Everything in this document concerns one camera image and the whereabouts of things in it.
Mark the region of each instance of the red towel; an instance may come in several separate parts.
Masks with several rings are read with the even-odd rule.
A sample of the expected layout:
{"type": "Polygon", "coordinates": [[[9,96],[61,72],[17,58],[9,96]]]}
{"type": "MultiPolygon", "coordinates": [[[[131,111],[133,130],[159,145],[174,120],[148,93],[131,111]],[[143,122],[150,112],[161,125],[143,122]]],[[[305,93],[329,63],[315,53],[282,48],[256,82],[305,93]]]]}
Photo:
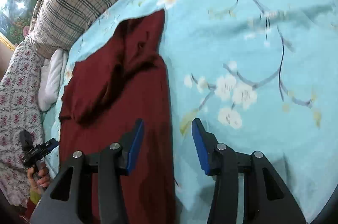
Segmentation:
{"type": "MultiPolygon", "coordinates": [[[[144,120],[136,168],[121,177],[131,224],[172,224],[175,219],[169,92],[157,52],[164,16],[161,10],[121,22],[104,47],[75,64],[62,97],[61,164],[77,150],[101,151],[130,131],[137,118],[144,120]]],[[[94,178],[92,191],[98,219],[94,178]]]]}

